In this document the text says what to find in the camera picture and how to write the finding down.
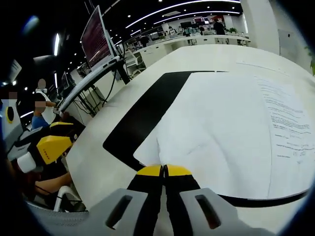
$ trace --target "blue shirt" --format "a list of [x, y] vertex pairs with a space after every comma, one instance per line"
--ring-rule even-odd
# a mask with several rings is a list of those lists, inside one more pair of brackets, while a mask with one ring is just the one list
[[31, 127], [32, 129], [37, 129], [39, 127], [46, 127], [49, 126], [49, 124], [45, 121], [44, 117], [39, 116], [33, 116], [33, 118], [31, 119]]

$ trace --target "ceiling light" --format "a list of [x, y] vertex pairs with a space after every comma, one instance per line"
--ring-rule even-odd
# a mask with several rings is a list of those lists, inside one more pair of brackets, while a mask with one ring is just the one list
[[59, 34], [56, 35], [56, 39], [55, 39], [55, 50], [54, 50], [54, 55], [57, 56], [58, 55], [58, 48], [59, 48]]
[[20, 116], [20, 118], [26, 117], [26, 116], [28, 116], [28, 115], [30, 115], [30, 114], [32, 114], [32, 113], [34, 113], [34, 112], [28, 112], [28, 113], [26, 113], [26, 114]]
[[161, 22], [163, 22], [163, 24], [164, 24], [164, 23], [165, 23], [165, 22], [164, 22], [165, 20], [168, 21], [168, 20], [174, 19], [174, 18], [176, 18], [176, 17], [188, 16], [188, 15], [193, 15], [193, 14], [211, 13], [211, 15], [212, 15], [212, 12], [213, 12], [213, 13], [240, 14], [239, 12], [235, 12], [235, 11], [200, 11], [200, 12], [193, 12], [193, 13], [187, 13], [187, 14], [180, 15], [180, 16], [170, 17], [170, 18], [164, 19], [164, 20], [162, 20], [162, 21], [155, 22], [155, 23], [153, 23], [153, 24], [156, 25], [156, 24], [161, 23]]
[[141, 30], [139, 29], [139, 30], [137, 30], [136, 32], [133, 32], [130, 36], [133, 36], [135, 33], [138, 33], [138, 32], [140, 32]]
[[239, 0], [195, 0], [195, 1], [188, 1], [188, 2], [183, 2], [183, 3], [179, 3], [179, 4], [176, 4], [176, 5], [173, 5], [173, 6], [169, 6], [169, 7], [166, 7], [166, 8], [163, 8], [163, 9], [160, 9], [158, 11], [155, 11], [155, 12], [152, 12], [151, 14], [149, 15], [146, 15], [142, 18], [140, 18], [139, 20], [136, 20], [135, 22], [131, 23], [130, 25], [126, 26], [126, 29], [129, 28], [130, 26], [138, 23], [139, 21], [142, 21], [143, 19], [149, 17], [149, 16], [152, 16], [154, 14], [157, 14], [159, 12], [162, 12], [162, 11], [165, 11], [165, 10], [168, 10], [168, 9], [171, 9], [173, 7], [177, 7], [177, 6], [182, 6], [182, 5], [187, 5], [187, 4], [192, 4], [192, 3], [197, 3], [197, 2], [210, 2], [210, 1], [223, 1], [223, 2], [232, 2], [232, 3], [241, 3]]
[[117, 43], [115, 43], [115, 45], [114, 45], [114, 46], [116, 46], [117, 44], [119, 44], [119, 43], [121, 43], [121, 42], [122, 42], [122, 40], [118, 41]]
[[58, 86], [57, 86], [57, 73], [55, 73], [55, 85], [56, 85], [56, 88], [58, 89]]

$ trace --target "office desk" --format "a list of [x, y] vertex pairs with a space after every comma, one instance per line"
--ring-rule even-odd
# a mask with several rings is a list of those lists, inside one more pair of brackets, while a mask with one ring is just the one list
[[[121, 89], [90, 121], [67, 156], [74, 184], [87, 209], [117, 188], [127, 188], [135, 171], [103, 148], [103, 142], [137, 100], [164, 74], [178, 71], [249, 72], [280, 83], [292, 84], [315, 121], [314, 78], [293, 62], [273, 53], [233, 45], [198, 45], [182, 47], [138, 75]], [[253, 227], [277, 232], [302, 200], [267, 208], [238, 208], [240, 218]], [[161, 210], [160, 218], [167, 218]], [[158, 223], [165, 229], [164, 220]]]
[[134, 54], [140, 53], [144, 64], [148, 68], [150, 65], [154, 64], [176, 49], [188, 46], [188, 40], [196, 41], [197, 45], [201, 45], [216, 44], [218, 39], [228, 39], [229, 44], [231, 45], [237, 45], [237, 40], [244, 40], [246, 44], [250, 42], [248, 38], [236, 35], [195, 35], [189, 37], [179, 36], [176, 38], [163, 40], [145, 48], [141, 48], [135, 51]]

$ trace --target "computer screen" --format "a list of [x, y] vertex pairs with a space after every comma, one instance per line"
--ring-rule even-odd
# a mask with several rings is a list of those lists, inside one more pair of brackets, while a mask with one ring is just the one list
[[191, 22], [183, 22], [181, 23], [182, 28], [189, 28], [192, 26]]
[[61, 84], [63, 86], [63, 89], [67, 89], [70, 87], [69, 81], [67, 79], [67, 75], [65, 74], [65, 72], [63, 73], [63, 76], [61, 78]]
[[102, 16], [97, 6], [92, 13], [81, 37], [82, 48], [90, 67], [98, 67], [100, 64], [114, 57], [110, 39], [105, 33], [106, 29]]

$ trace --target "white paper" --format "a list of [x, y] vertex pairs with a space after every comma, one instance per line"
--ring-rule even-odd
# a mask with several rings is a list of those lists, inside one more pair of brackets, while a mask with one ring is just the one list
[[272, 173], [269, 198], [307, 190], [315, 170], [315, 142], [311, 120], [292, 86], [257, 79], [270, 117]]
[[159, 157], [162, 164], [184, 166], [200, 187], [218, 194], [266, 199], [268, 121], [253, 76], [194, 73], [134, 156], [145, 165]]

